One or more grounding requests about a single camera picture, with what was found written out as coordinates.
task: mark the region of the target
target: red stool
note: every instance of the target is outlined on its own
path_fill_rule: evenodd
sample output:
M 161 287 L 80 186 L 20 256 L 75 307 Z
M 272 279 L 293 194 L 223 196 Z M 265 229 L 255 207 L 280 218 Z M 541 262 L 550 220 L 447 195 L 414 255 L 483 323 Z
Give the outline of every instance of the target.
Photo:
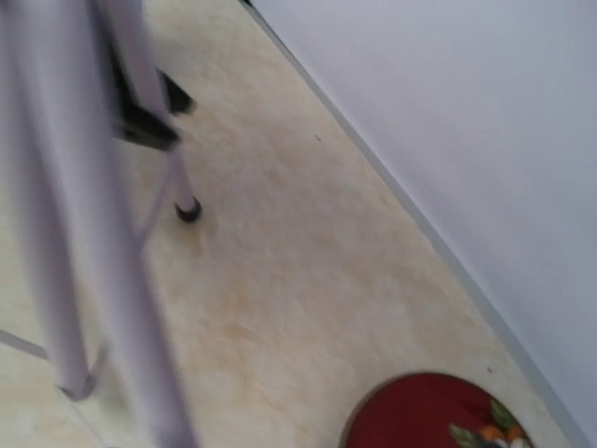
M 438 373 L 396 378 L 358 406 L 341 448 L 533 448 L 514 416 L 480 387 Z

